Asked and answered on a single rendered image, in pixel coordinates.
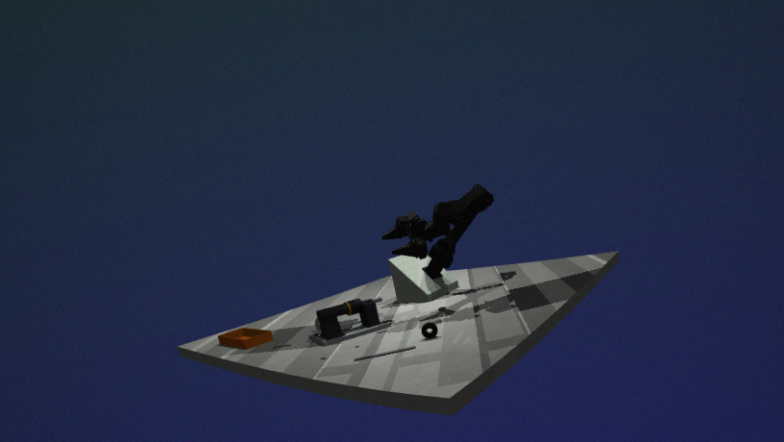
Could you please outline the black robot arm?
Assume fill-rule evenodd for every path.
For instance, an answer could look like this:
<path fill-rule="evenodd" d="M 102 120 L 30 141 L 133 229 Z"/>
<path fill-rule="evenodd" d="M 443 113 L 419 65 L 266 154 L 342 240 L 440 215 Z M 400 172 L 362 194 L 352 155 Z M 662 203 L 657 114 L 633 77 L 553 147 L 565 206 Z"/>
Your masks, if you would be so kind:
<path fill-rule="evenodd" d="M 493 194 L 488 192 L 480 184 L 476 184 L 469 193 L 465 194 L 459 200 L 451 200 L 441 202 L 435 205 L 432 217 L 432 223 L 436 237 L 445 235 L 435 243 L 430 251 L 429 257 L 432 260 L 428 267 L 423 268 L 431 279 L 442 277 L 440 273 L 444 268 L 449 268 L 453 262 L 453 254 L 455 252 L 455 244 L 460 237 L 469 228 L 476 215 L 486 210 L 493 204 Z M 410 225 L 417 231 L 416 235 L 419 236 L 429 229 L 427 221 L 420 218 L 414 211 L 410 212 L 405 218 L 409 221 Z M 450 230 L 450 224 L 453 228 Z M 436 238 L 435 237 L 435 238 Z"/>

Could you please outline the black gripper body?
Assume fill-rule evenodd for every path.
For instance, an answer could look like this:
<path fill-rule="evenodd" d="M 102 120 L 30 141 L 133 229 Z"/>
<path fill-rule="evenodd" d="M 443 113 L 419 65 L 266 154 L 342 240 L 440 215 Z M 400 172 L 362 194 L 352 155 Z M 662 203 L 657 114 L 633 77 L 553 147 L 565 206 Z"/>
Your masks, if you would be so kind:
<path fill-rule="evenodd" d="M 429 255 L 428 252 L 428 245 L 426 241 L 433 242 L 433 239 L 436 237 L 435 229 L 431 222 L 427 222 L 427 226 L 429 229 L 424 232 L 423 234 L 417 236 L 416 230 L 411 226 L 409 228 L 409 222 L 404 216 L 397 217 L 397 220 L 401 224 L 402 236 L 408 236 L 410 239 L 413 239 L 417 246 L 417 253 L 419 259 L 424 259 Z"/>

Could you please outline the brown open box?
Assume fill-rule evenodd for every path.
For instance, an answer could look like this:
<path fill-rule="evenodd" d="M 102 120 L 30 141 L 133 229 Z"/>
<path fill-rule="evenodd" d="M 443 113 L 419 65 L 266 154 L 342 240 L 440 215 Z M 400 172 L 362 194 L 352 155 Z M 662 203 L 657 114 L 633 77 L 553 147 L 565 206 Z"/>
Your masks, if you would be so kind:
<path fill-rule="evenodd" d="M 252 349 L 255 346 L 274 340 L 271 331 L 240 328 L 218 336 L 220 345 L 240 348 L 242 350 Z"/>

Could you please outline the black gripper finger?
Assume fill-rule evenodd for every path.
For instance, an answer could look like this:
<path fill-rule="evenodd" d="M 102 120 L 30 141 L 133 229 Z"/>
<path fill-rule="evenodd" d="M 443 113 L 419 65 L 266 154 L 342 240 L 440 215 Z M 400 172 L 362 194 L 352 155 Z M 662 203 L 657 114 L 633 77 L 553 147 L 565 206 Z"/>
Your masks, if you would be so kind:
<path fill-rule="evenodd" d="M 417 246 L 416 246 L 415 241 L 413 239 L 411 239 L 408 242 L 408 244 L 393 250 L 392 254 L 393 255 L 400 255 L 400 256 L 408 256 L 408 257 L 418 258 Z"/>
<path fill-rule="evenodd" d="M 398 239 L 398 238 L 403 238 L 403 236 L 402 236 L 402 230 L 401 230 L 401 224 L 400 224 L 400 222 L 399 222 L 398 220 L 396 220 L 396 225 L 395 225 L 395 227 L 394 227 L 393 229 L 391 229 L 391 230 L 390 230 L 388 233 L 386 233 L 385 235 L 383 235 L 381 238 L 382 238 L 382 240 L 384 240 L 384 239 Z"/>

